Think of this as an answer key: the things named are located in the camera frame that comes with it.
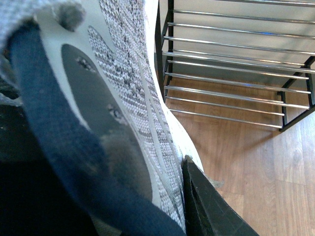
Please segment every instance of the black metal frame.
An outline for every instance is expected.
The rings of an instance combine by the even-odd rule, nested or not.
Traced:
[[[306,68],[306,69],[310,69],[311,65],[315,62],[315,57],[309,57],[305,63],[304,66],[301,66],[301,68]],[[294,75],[296,76],[301,76],[302,73],[301,72],[295,72]],[[283,127],[281,129],[279,129],[279,131],[284,132],[287,129],[289,129],[291,126],[295,125],[297,122],[299,122],[300,120],[304,119],[305,117],[307,117],[309,114],[311,114],[312,112],[315,111],[315,95],[314,95],[314,87],[313,87],[313,77],[311,74],[305,74],[306,77],[308,77],[309,79],[306,80],[306,87],[307,87],[307,91],[311,92],[308,97],[309,97],[309,106],[310,108],[306,111],[304,111],[303,113],[301,113],[300,115],[298,115],[296,118],[294,118],[293,120],[291,120],[290,122],[287,122],[287,112],[286,112],[286,107],[282,107],[282,113],[284,113],[284,117],[282,118],[282,123],[283,123]],[[289,79],[283,86],[282,88],[289,88],[296,80],[295,79]],[[281,96],[281,101],[283,101],[285,103],[285,92],[279,92],[278,95]]]
[[[166,72],[172,73],[173,72],[173,64],[169,63],[169,60],[173,60],[173,57],[167,56],[166,61],[163,66],[163,58],[162,58],[162,48],[164,45],[164,37],[166,36],[166,33],[168,33],[168,36],[173,37],[174,36],[174,27],[168,25],[168,22],[174,22],[174,0],[168,0],[168,11],[167,15],[164,21],[163,30],[161,32],[160,28],[160,9],[159,9],[159,3],[158,3],[158,11],[157,11],[157,24],[156,24],[156,34],[155,34],[155,43],[156,43],[156,53],[157,53],[157,71],[158,71],[158,82],[159,82],[159,88],[161,90],[162,97],[165,102],[165,98],[168,93],[168,89],[164,90],[164,84],[165,84],[165,76]],[[174,42],[169,40],[168,41],[168,51],[173,52],[173,46]],[[311,56],[309,57],[303,66],[301,68],[310,69],[311,65],[315,62],[315,57]],[[294,76],[302,76],[302,72],[295,72],[293,74]],[[287,108],[285,106],[282,106],[282,113],[284,113],[284,116],[282,117],[283,127],[279,129],[279,131],[284,132],[287,129],[289,129],[291,126],[311,114],[315,111],[315,92],[313,87],[313,77],[312,74],[305,74],[306,77],[308,77],[308,80],[306,80],[306,86],[307,91],[311,92],[308,94],[309,97],[309,109],[298,115],[296,118],[291,120],[290,122],[287,121]],[[168,76],[166,86],[169,85],[170,81],[172,80],[172,76]],[[289,79],[282,88],[289,88],[292,86],[292,84],[296,81],[296,79]],[[278,92],[278,95],[281,96],[281,101],[284,103],[286,102],[286,93],[284,91]]]

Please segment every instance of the wooden floor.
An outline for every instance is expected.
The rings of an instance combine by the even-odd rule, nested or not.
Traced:
[[[278,99],[274,92],[177,78],[171,85]],[[169,91],[168,95],[280,112],[279,107],[188,92]],[[302,97],[292,97],[291,102],[297,103]],[[171,99],[166,104],[172,109],[280,124],[280,118],[273,115]],[[224,181],[218,191],[261,236],[315,236],[315,113],[284,133],[269,127],[174,114],[193,140],[205,173]]]

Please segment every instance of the chrome bar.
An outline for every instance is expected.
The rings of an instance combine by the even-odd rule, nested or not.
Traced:
[[[284,5],[284,6],[303,6],[303,7],[315,7],[313,1],[284,1],[284,0],[220,0],[220,1],[236,1],[245,3],[259,3],[270,5]]]
[[[244,29],[217,28],[217,27],[211,27],[211,26],[197,26],[197,25],[179,24],[179,23],[173,23],[173,22],[168,22],[168,25],[174,26],[174,27],[185,27],[185,28],[202,29],[202,30],[217,30],[217,31],[233,32],[233,33],[249,33],[249,34],[259,34],[259,35],[266,35],[266,36],[277,36],[277,37],[298,38],[298,39],[315,39],[315,36],[310,36],[310,35],[262,32],[262,31],[253,31],[253,30],[244,30]]]
[[[252,60],[252,61],[267,62],[267,63],[277,63],[277,64],[304,66],[303,63],[294,63],[294,62],[276,61],[276,60],[266,60],[266,59],[256,59],[256,58],[248,58],[248,57],[241,57],[241,56],[223,55],[223,54],[212,54],[212,53],[189,51],[189,50],[180,50],[180,49],[173,49],[173,52],[192,53],[192,54],[208,55],[208,56],[221,57],[221,58],[233,58],[233,59],[241,59],[241,60]]]
[[[296,76],[296,75],[283,75],[278,73],[269,73],[264,71],[256,71],[256,70],[247,70],[247,69],[238,69],[238,68],[232,68],[232,67],[224,67],[224,66],[217,66],[217,65],[205,65],[205,64],[198,64],[198,63],[190,63],[190,62],[184,62],[184,61],[178,61],[178,60],[168,60],[169,63],[173,64],[183,64],[183,65],[192,65],[192,66],[201,66],[201,67],[207,67],[207,68],[213,68],[213,69],[223,69],[223,70],[232,70],[232,71],[239,71],[239,72],[246,72],[246,73],[255,73],[260,75],[268,75],[268,76],[275,76],[275,77],[282,77],[287,79],[296,79],[296,80],[307,80],[308,77],[303,76]]]
[[[294,20],[294,19],[265,18],[265,17],[253,17],[253,16],[236,16],[236,15],[225,15],[225,14],[218,14],[218,13],[185,11],[185,10],[174,10],[174,13],[202,15],[202,16],[215,16],[215,17],[256,20],[256,21],[271,21],[271,22],[315,25],[315,21]]]
[[[225,85],[250,87],[252,89],[265,89],[265,90],[271,90],[271,91],[298,92],[298,93],[311,94],[310,91],[302,91],[302,90],[295,90],[295,89],[289,89],[289,88],[279,88],[279,87],[273,87],[273,86],[255,85],[255,84],[242,83],[242,82],[237,82],[237,81],[220,80],[220,79],[206,78],[206,77],[200,77],[200,76],[191,76],[191,75],[183,75],[183,74],[169,73],[169,72],[166,72],[165,74],[168,76],[173,76],[173,77],[177,77],[177,78],[206,81],[206,82],[225,84]]]
[[[312,52],[297,51],[297,50],[292,50],[292,49],[246,46],[246,45],[240,45],[240,44],[218,43],[218,42],[196,40],[196,39],[175,38],[175,37],[170,37],[170,36],[164,36],[164,39],[170,40],[170,41],[179,41],[179,42],[188,42],[188,43],[202,43],[202,44],[215,45],[215,46],[244,48],[244,49],[268,51],[268,52],[275,52],[275,53],[290,53],[290,54],[301,54],[301,55],[315,56],[315,53],[312,53]]]
[[[302,106],[302,105],[296,105],[296,104],[287,104],[287,103],[283,103],[282,101],[262,99],[262,98],[254,98],[254,97],[247,97],[247,96],[241,96],[241,95],[235,95],[235,94],[229,94],[229,93],[205,91],[205,90],[199,90],[199,89],[194,89],[194,88],[184,88],[184,87],[177,87],[177,86],[170,86],[170,85],[168,85],[168,86],[164,86],[164,89],[193,92],[193,93],[199,93],[199,94],[205,94],[205,95],[211,95],[211,96],[218,96],[218,97],[234,98],[234,99],[245,100],[245,101],[249,101],[249,102],[259,102],[259,103],[265,103],[265,104],[272,104],[272,105],[276,105],[276,106],[294,107],[294,108],[300,108],[300,109],[309,109],[308,106]]]
[[[180,110],[174,110],[174,109],[170,109],[170,111],[179,112],[179,113],[186,113],[186,114],[191,114],[191,115],[197,115],[197,116],[203,116],[203,117],[209,117],[209,118],[217,118],[217,119],[236,121],[236,122],[247,123],[247,124],[256,124],[256,125],[262,125],[262,126],[268,126],[268,127],[272,127],[272,128],[282,129],[282,126],[279,126],[279,125],[264,124],[264,123],[252,122],[252,121],[247,121],[247,120],[242,120],[242,119],[232,119],[232,118],[227,118],[227,117],[218,117],[218,116],[213,116],[213,115],[206,115],[206,114],[195,113],[195,112],[186,112],[186,111],[180,111]]]
[[[169,97],[169,96],[166,96],[165,98],[172,99],[172,100],[179,100],[179,101],[185,101],[185,102],[193,102],[193,103],[198,103],[198,104],[205,104],[205,105],[211,105],[211,106],[217,106],[217,107],[238,109],[238,110],[249,111],[249,112],[258,112],[258,113],[264,113],[264,114],[276,115],[276,116],[282,116],[282,117],[284,117],[284,114],[283,114],[283,113],[266,112],[266,111],[255,110],[255,109],[249,109],[249,108],[244,108],[244,107],[235,107],[235,106],[229,106],[229,105],[223,105],[223,104],[217,104],[217,103],[201,102],[201,101],[195,101],[195,100],[189,100],[189,99],[183,99],[183,98],[177,98],[177,97]]]
[[[163,55],[170,56],[170,57],[216,61],[216,62],[236,64],[236,65],[255,66],[255,67],[261,67],[261,68],[267,68],[267,69],[286,70],[286,71],[309,73],[309,74],[315,73],[315,70],[306,69],[306,68],[293,68],[293,67],[280,66],[280,65],[266,65],[266,64],[252,63],[252,62],[208,58],[208,57],[201,57],[201,56],[194,56],[194,55],[187,55],[187,54],[180,54],[180,53],[163,52]]]

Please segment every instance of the gray knit fabric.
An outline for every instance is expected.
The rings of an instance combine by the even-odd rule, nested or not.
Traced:
[[[116,54],[92,27],[89,30],[90,43],[100,66],[144,140],[143,145],[155,169],[161,209],[184,229],[182,173],[149,66],[142,1],[99,2],[116,47]],[[142,83],[140,70],[143,71],[146,84]],[[145,101],[145,88],[148,88],[150,93],[151,107],[148,107]],[[151,109],[154,124],[149,123],[148,109]],[[159,158],[154,145],[152,130],[157,132],[162,159]]]
[[[52,7],[58,14],[64,12],[60,9],[60,4],[64,3],[67,7],[73,5],[72,10],[77,9],[73,17],[76,23],[69,23],[71,16],[67,14],[56,17],[56,20],[64,28],[74,30],[77,19],[80,19],[78,17],[80,14],[77,15],[77,13],[84,14],[77,2],[76,0],[0,1],[2,17],[0,51],[3,51],[9,36],[23,20],[32,17],[38,10],[45,7]],[[143,141],[140,145],[149,157],[159,190],[161,205],[158,207],[185,231],[183,177],[149,66],[143,2],[141,0],[99,0],[99,4],[116,51],[110,50],[101,34],[93,26],[90,26],[87,32],[90,36],[91,47],[104,74],[126,107],[134,130]]]

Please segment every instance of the dark fabric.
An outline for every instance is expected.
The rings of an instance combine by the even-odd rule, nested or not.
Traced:
[[[0,235],[98,234],[90,217],[74,204],[47,161],[41,160],[0,163]]]
[[[183,165],[188,236],[257,236],[188,158]]]
[[[9,49],[31,129],[74,201],[131,236],[184,236],[164,212],[108,174],[99,139],[79,123],[58,86],[38,27],[16,32]]]

